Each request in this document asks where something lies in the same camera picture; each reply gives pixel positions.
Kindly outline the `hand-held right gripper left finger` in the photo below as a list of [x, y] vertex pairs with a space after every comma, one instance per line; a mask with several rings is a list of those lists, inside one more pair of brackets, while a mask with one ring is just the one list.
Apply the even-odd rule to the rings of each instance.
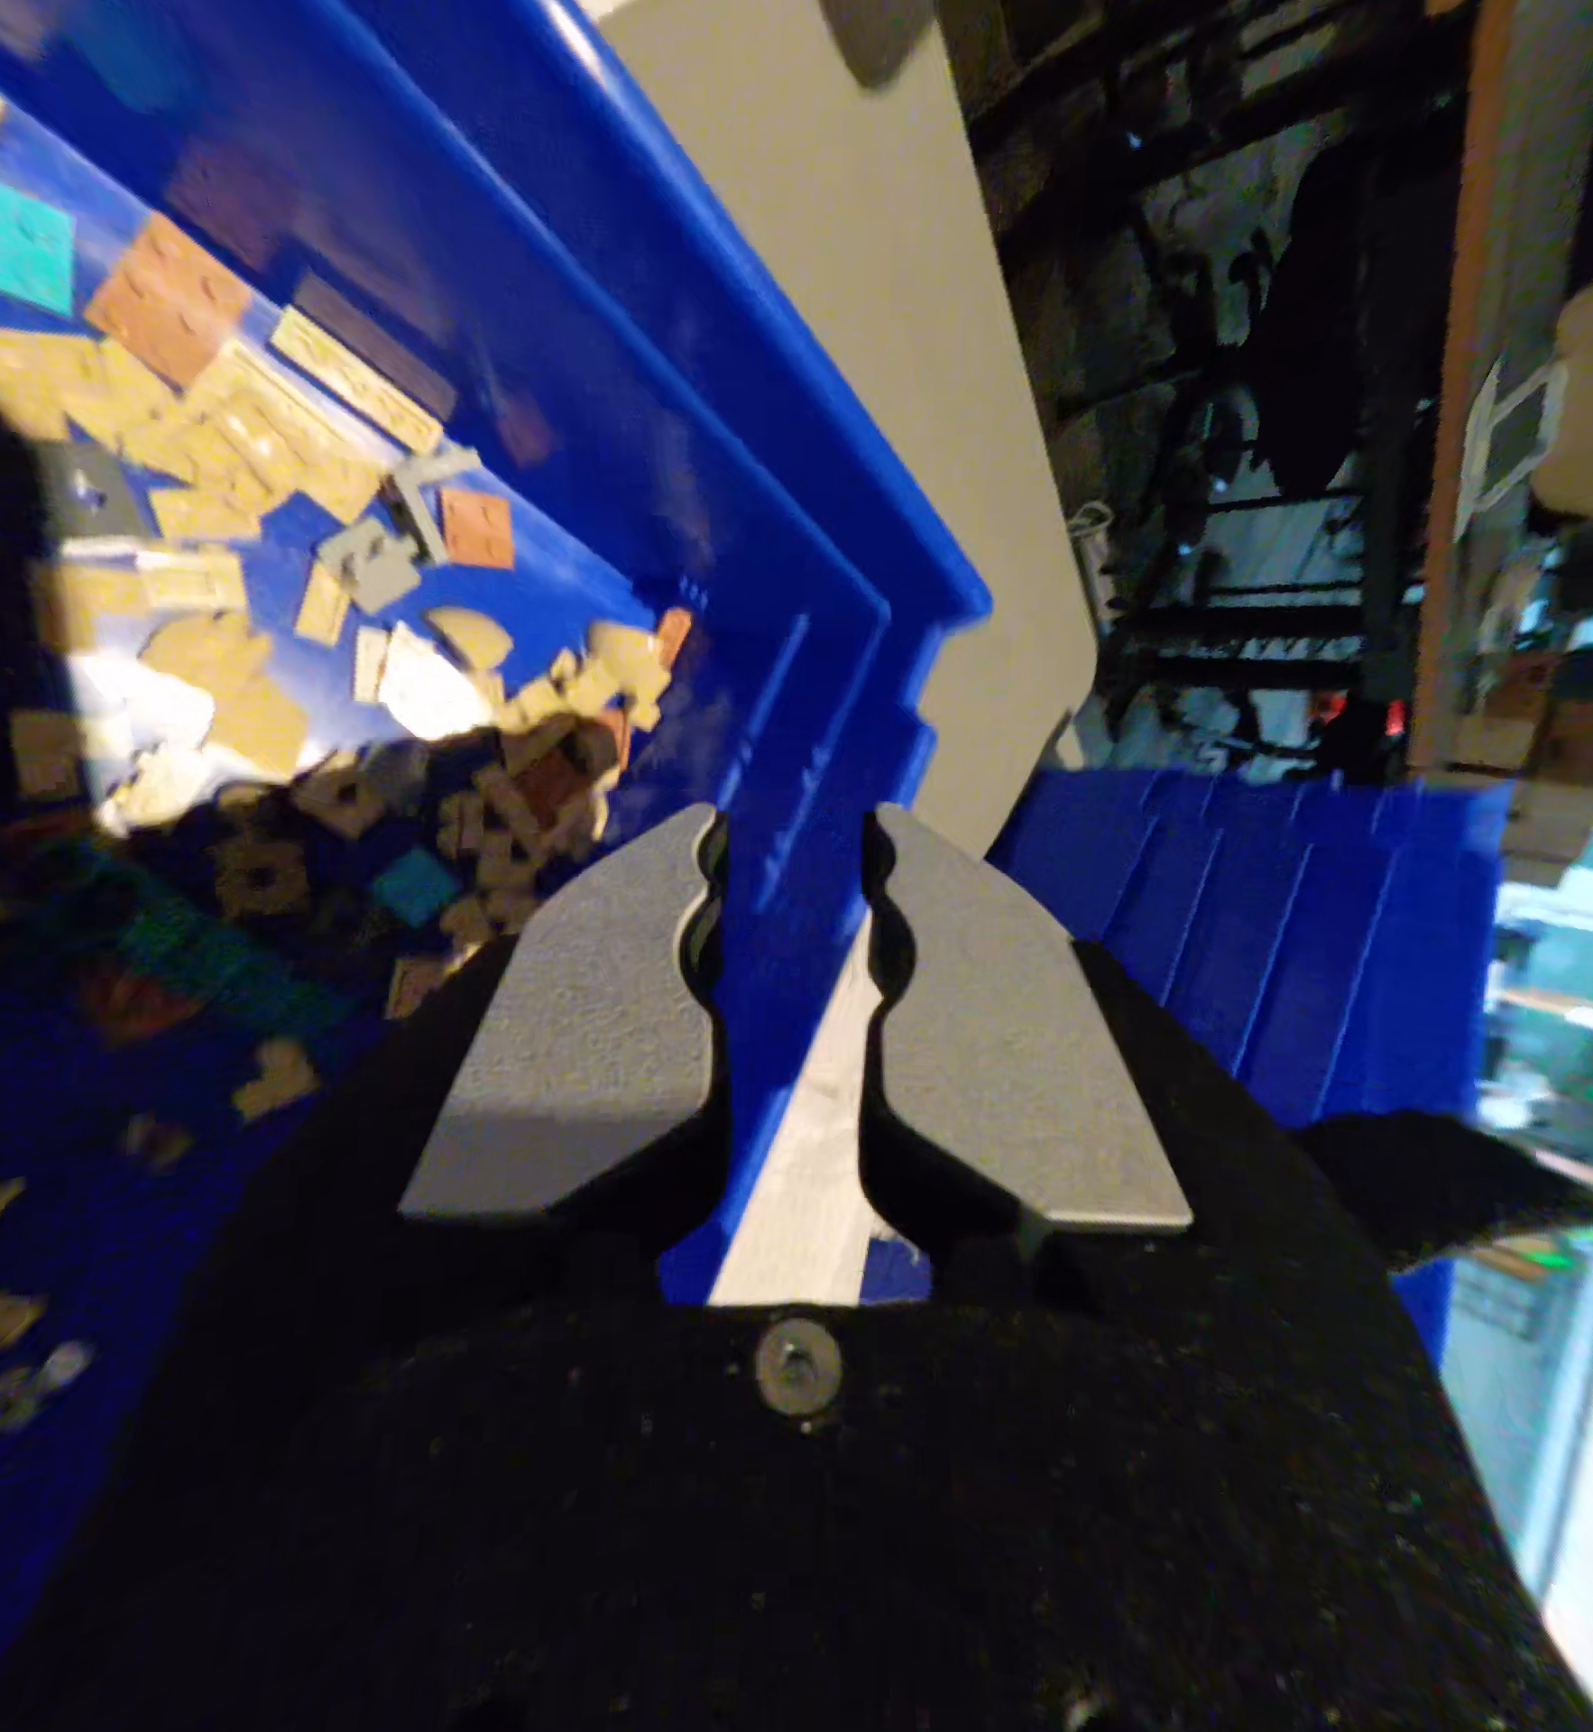
[[526, 922], [427, 1135], [405, 1220], [550, 1216], [706, 1106], [715, 1018], [693, 946], [722, 814], [691, 803], [583, 867]]

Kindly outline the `blue plastic storage bin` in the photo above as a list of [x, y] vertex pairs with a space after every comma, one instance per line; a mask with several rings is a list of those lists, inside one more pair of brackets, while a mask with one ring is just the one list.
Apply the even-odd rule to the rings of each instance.
[[[511, 574], [447, 566], [429, 596], [502, 601], [535, 671], [594, 616], [677, 603], [675, 697], [601, 847], [695, 801], [728, 818], [722, 998], [733, 1152], [721, 1203], [666, 1254], [697, 1302], [770, 1144], [860, 917], [864, 810], [911, 796], [933, 735], [915, 695], [987, 588], [601, 36], [570, 3], [0, 3], [0, 190], [62, 210], [0, 242], [60, 271], [0, 286], [0, 326], [97, 337], [87, 300], [148, 216], [238, 275], [223, 335], [363, 447], [401, 451], [269, 346], [331, 291], [335, 337], [502, 491]], [[45, 1297], [0, 1352], [0, 1667], [95, 1508], [172, 1337], [172, 1306], [306, 1106], [245, 1128], [227, 1098], [265, 1025], [212, 1005], [108, 1049], [75, 998], [109, 939], [198, 941], [291, 990], [322, 1067], [379, 1056], [387, 966], [434, 926], [372, 878], [394, 820], [308, 845], [317, 928], [221, 941], [207, 814], [144, 845], [141, 919], [51, 897], [0, 924], [0, 1287]]]

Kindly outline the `stack of nested blue bins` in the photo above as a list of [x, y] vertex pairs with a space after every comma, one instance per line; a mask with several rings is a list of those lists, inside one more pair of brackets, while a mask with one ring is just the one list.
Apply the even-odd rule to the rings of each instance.
[[1044, 770], [987, 860], [1293, 1133], [1471, 1108], [1504, 814], [1499, 790]]

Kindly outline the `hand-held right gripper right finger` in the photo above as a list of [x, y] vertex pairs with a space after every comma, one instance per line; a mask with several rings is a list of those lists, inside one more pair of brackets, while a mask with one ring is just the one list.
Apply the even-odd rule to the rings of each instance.
[[1174, 1234], [1183, 1196], [1064, 924], [880, 803], [864, 821], [858, 1176], [899, 1234]]

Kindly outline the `grey desk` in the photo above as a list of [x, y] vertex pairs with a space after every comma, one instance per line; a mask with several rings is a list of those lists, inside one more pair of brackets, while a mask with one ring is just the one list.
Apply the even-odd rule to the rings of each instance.
[[1014, 67], [1003, 5], [585, 9], [990, 590], [928, 673], [913, 796], [983, 854], [1095, 667], [965, 139], [965, 110]]

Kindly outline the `pile of toy bricks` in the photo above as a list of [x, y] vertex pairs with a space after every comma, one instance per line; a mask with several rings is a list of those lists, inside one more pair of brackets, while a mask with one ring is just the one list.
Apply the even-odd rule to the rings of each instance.
[[[0, 95], [0, 133], [12, 124]], [[126, 1319], [75, 1273], [179, 1260], [201, 1185], [517, 941], [686, 618], [598, 620], [513, 702], [511, 640], [377, 614], [510, 530], [476, 456], [163, 212], [0, 181], [0, 1453]]]

